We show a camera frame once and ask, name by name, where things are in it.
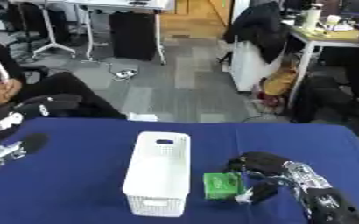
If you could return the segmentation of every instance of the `table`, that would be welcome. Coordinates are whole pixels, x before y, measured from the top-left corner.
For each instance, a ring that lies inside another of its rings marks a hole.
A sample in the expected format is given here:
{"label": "table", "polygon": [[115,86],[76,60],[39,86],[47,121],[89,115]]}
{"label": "table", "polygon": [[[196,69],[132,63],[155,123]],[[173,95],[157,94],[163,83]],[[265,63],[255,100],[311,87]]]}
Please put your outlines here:
{"label": "table", "polygon": [[72,54],[72,57],[75,57],[75,50],[71,49],[67,46],[60,45],[56,42],[55,36],[53,34],[53,28],[50,22],[50,18],[48,16],[46,6],[48,4],[56,4],[56,3],[65,3],[65,4],[73,4],[75,7],[79,5],[84,5],[87,8],[86,18],[85,18],[85,25],[87,27],[87,35],[88,35],[88,48],[86,51],[86,58],[90,61],[94,59],[91,56],[94,46],[94,36],[92,32],[91,26],[91,17],[90,12],[93,9],[101,9],[101,8],[116,8],[119,10],[152,10],[155,14],[155,39],[156,39],[156,46],[158,50],[158,54],[160,57],[160,62],[162,65],[165,65],[165,55],[164,55],[164,47],[162,46],[161,41],[161,25],[160,25],[160,12],[163,10],[169,10],[172,8],[174,1],[173,0],[150,0],[148,1],[147,5],[129,5],[131,0],[11,0],[13,3],[22,3],[22,2],[30,2],[38,4],[40,9],[42,10],[42,14],[44,16],[46,29],[49,34],[50,43],[48,45],[42,46],[39,49],[33,52],[33,58],[37,56],[38,53],[41,53],[49,48],[59,48],[65,51],[69,51]]}
{"label": "table", "polygon": [[[122,193],[134,143],[144,130],[192,138],[191,192],[179,218],[135,216]],[[359,139],[341,126],[41,118],[26,122],[4,143],[36,132],[49,134],[48,144],[0,169],[0,224],[305,224],[285,188],[257,206],[204,199],[202,174],[220,171],[245,151],[306,162],[359,208]]]}
{"label": "table", "polygon": [[169,10],[174,4],[173,0],[150,0],[147,5],[129,5],[130,0],[64,0],[69,4],[84,5],[87,7],[86,20],[84,21],[87,26],[88,35],[88,49],[86,51],[86,58],[90,61],[94,60],[91,56],[94,46],[94,36],[91,27],[90,12],[94,9],[101,8],[118,8],[120,10],[152,10],[155,15],[155,40],[158,54],[160,57],[160,63],[165,65],[164,47],[161,41],[161,25],[160,25],[160,13],[163,10]]}
{"label": "table", "polygon": [[306,71],[309,67],[314,48],[316,46],[359,48],[359,31],[329,32],[328,36],[316,36],[303,31],[299,27],[290,25],[290,34],[305,44],[305,49],[299,63],[298,77],[295,81],[294,87],[292,88],[292,92],[290,93],[288,106],[289,108],[292,108],[300,83],[306,76]]}
{"label": "table", "polygon": [[46,51],[51,48],[59,48],[61,50],[70,52],[72,58],[76,57],[76,51],[65,45],[57,43],[55,39],[52,22],[50,21],[49,12],[47,11],[47,5],[49,3],[60,3],[61,0],[10,0],[12,3],[21,4],[21,3],[35,3],[38,4],[39,8],[42,10],[43,19],[45,21],[45,27],[47,29],[47,34],[49,37],[49,44],[41,46],[39,49],[32,52],[32,58],[35,59],[39,53]]}

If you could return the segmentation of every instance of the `white marker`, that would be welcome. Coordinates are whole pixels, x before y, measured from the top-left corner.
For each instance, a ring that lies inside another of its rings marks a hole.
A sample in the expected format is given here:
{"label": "white marker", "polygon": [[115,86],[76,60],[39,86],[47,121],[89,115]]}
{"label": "white marker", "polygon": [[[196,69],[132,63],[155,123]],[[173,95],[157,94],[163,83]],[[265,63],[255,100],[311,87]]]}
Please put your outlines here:
{"label": "white marker", "polygon": [[3,67],[3,65],[0,62],[0,80],[3,84],[7,84],[8,80],[10,79],[10,76],[8,74],[8,72],[5,70],[5,68]]}

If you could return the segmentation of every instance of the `computer monitor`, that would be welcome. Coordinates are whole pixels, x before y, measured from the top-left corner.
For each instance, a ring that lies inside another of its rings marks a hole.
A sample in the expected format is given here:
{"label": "computer monitor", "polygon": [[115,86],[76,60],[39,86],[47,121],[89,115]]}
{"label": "computer monitor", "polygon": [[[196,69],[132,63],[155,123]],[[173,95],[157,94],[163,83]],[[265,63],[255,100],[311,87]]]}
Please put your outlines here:
{"label": "computer monitor", "polygon": [[359,0],[341,0],[341,14],[359,16]]}
{"label": "computer monitor", "polygon": [[313,0],[284,0],[283,7],[290,10],[307,10],[310,8]]}

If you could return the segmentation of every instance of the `green object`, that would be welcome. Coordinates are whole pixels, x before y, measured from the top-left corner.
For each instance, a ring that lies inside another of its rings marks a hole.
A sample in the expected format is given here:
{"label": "green object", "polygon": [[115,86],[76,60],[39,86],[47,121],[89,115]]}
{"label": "green object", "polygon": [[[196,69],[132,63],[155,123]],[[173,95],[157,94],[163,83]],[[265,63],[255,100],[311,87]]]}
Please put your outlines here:
{"label": "green object", "polygon": [[204,173],[203,181],[207,200],[224,200],[245,192],[240,172]]}

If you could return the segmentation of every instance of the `black bag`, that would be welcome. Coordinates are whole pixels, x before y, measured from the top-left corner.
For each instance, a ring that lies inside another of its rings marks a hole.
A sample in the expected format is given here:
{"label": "black bag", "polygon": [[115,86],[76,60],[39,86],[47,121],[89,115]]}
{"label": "black bag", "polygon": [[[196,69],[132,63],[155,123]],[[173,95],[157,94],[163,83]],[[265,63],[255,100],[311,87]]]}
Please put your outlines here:
{"label": "black bag", "polygon": [[116,12],[109,17],[114,56],[132,60],[152,60],[155,52],[153,14]]}
{"label": "black bag", "polygon": [[359,118],[359,101],[353,95],[340,90],[339,86],[332,77],[315,76],[305,79],[291,111],[292,122],[311,122],[321,107],[329,107],[343,118]]}

